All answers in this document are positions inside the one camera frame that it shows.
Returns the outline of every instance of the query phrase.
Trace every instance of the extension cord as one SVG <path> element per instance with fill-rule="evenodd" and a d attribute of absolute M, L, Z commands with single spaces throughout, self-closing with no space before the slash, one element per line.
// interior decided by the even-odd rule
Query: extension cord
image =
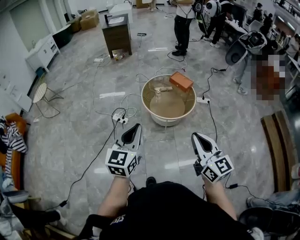
<path fill-rule="evenodd" d="M 210 99 L 209 98 L 202 98 L 202 97 L 197 97 L 197 102 L 198 103 L 204 103 L 204 104 L 208 104 L 210 102 Z"/>
<path fill-rule="evenodd" d="M 122 118 L 123 113 L 119 112 L 119 113 L 115 113 L 112 117 L 113 120 L 115 120 L 116 122 L 122 123 L 122 124 L 127 124 L 128 123 L 128 118 Z"/>

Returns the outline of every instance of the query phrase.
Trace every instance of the black pants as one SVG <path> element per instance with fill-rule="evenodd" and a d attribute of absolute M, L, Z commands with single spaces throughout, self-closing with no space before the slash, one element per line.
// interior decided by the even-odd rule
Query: black pants
<path fill-rule="evenodd" d="M 222 31 L 224 28 L 225 19 L 224 17 L 212 17 L 210 20 L 210 26 L 207 29 L 207 35 L 205 35 L 206 38 L 209 38 L 212 31 L 216 28 L 216 33 L 214 35 L 214 38 L 212 40 L 213 44 L 216 44 L 222 35 Z"/>
<path fill-rule="evenodd" d="M 60 219 L 57 211 L 33 211 L 10 205 L 11 210 L 25 228 L 44 227 L 46 224 Z"/>
<path fill-rule="evenodd" d="M 179 51 L 186 52 L 189 41 L 189 26 L 192 22 L 192 18 L 185 18 L 176 15 L 174 31 L 178 41 Z"/>

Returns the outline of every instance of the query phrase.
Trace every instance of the black shoe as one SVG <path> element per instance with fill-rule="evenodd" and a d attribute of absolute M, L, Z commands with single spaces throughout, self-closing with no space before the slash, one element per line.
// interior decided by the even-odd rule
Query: black shoe
<path fill-rule="evenodd" d="M 187 52 L 182 52 L 179 50 L 172 52 L 172 55 L 174 55 L 174 56 L 185 56 L 186 54 L 187 54 Z"/>
<path fill-rule="evenodd" d="M 156 184 L 156 180 L 155 180 L 154 177 L 147 178 L 147 180 L 146 180 L 146 187 L 152 186 L 154 184 Z"/>

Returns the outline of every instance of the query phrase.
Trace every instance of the marble floor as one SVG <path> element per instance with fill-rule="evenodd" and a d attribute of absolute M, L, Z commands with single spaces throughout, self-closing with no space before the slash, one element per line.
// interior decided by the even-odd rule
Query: marble floor
<path fill-rule="evenodd" d="M 174 13 L 171 7 L 161 7 Z M 122 97 L 99 95 L 124 91 L 140 94 L 145 81 L 142 73 L 152 77 L 161 67 L 181 68 L 183 62 L 167 57 L 174 49 L 176 38 L 173 32 L 174 18 L 164 13 L 151 13 L 146 9 L 133 9 L 134 23 L 130 24 L 132 52 L 120 61 L 110 61 L 104 67 L 97 67 L 93 60 L 99 55 L 108 54 L 101 24 L 88 31 L 74 34 L 71 42 L 61 49 L 49 66 L 50 73 L 45 77 L 48 86 L 62 91 L 64 99 L 56 99 L 52 104 L 61 114 L 52 119 L 39 117 L 33 106 L 26 115 L 32 123 L 27 134 L 29 152 L 24 162 L 24 187 L 33 196 L 40 196 L 41 209 L 58 205 L 68 197 L 71 183 L 80 178 L 85 168 L 102 148 L 113 129 L 111 117 L 95 112 L 112 113 L 120 106 Z M 140 38 L 138 32 L 147 36 Z M 190 27 L 190 39 L 199 39 L 201 32 L 195 21 Z M 168 51 L 153 51 L 167 48 Z M 187 67 L 179 70 L 194 81 L 197 95 L 208 88 L 207 78 L 210 68 L 226 68 L 225 54 L 228 47 L 210 47 L 208 42 L 190 42 L 186 57 Z M 171 74 L 176 70 L 163 69 L 158 74 Z M 257 101 L 256 96 L 241 96 L 232 83 L 233 69 L 214 74 L 210 79 L 211 110 L 217 126 L 217 144 L 228 154 L 234 164 L 229 183 L 247 185 L 258 197 L 268 197 L 274 190 L 270 153 L 260 118 L 281 109 L 278 102 L 268 104 Z M 140 97 L 129 96 L 129 106 L 137 109 L 137 114 L 129 125 L 141 123 L 143 140 L 141 152 L 143 160 L 132 176 L 133 183 L 141 188 L 146 178 L 154 176 L 158 182 L 174 181 L 183 184 L 197 195 L 202 196 L 203 180 L 196 177 L 191 164 L 195 158 L 191 134 L 200 132 L 215 138 L 215 128 L 207 105 L 196 104 L 194 110 L 182 122 L 166 131 L 151 119 L 143 107 Z M 45 114 L 53 110 L 39 103 Z M 98 205 L 108 191 L 113 177 L 104 170 L 107 148 L 111 147 L 111 137 L 96 161 L 83 179 L 76 183 L 68 204 L 61 208 L 67 218 L 66 230 L 78 234 L 89 214 L 96 213 Z M 236 211 L 241 213 L 249 196 L 243 187 L 226 190 Z"/>

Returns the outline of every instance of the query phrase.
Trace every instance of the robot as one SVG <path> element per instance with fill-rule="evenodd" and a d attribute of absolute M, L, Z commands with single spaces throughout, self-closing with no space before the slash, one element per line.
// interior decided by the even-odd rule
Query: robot
<path fill-rule="evenodd" d="M 193 10 L 196 13 L 196 19 L 198 21 L 199 28 L 204 34 L 207 34 L 207 26 L 203 13 L 209 17 L 220 16 L 222 13 L 222 5 L 226 3 L 230 2 L 219 2 L 219 0 L 210 0 L 205 4 L 204 0 L 196 0 L 196 2 L 193 4 Z"/>
<path fill-rule="evenodd" d="M 130 177 L 142 158 L 137 154 L 141 145 L 141 137 L 142 126 L 137 123 L 129 130 L 125 130 L 121 137 L 116 139 L 112 148 L 107 150 L 105 158 L 105 165 L 110 174 Z"/>
<path fill-rule="evenodd" d="M 194 164 L 197 176 L 202 174 L 208 181 L 215 183 L 234 170 L 229 156 L 223 156 L 216 142 L 207 135 L 193 133 L 192 145 L 197 156 Z"/>
<path fill-rule="evenodd" d="M 142 126 L 137 123 L 126 130 L 113 147 L 107 150 L 105 165 L 110 174 L 130 177 L 142 158 L 137 154 L 141 137 Z M 215 183 L 234 170 L 229 156 L 223 156 L 216 142 L 210 137 L 193 133 L 192 145 L 197 156 L 194 164 L 197 176 L 202 174 L 211 183 Z"/>

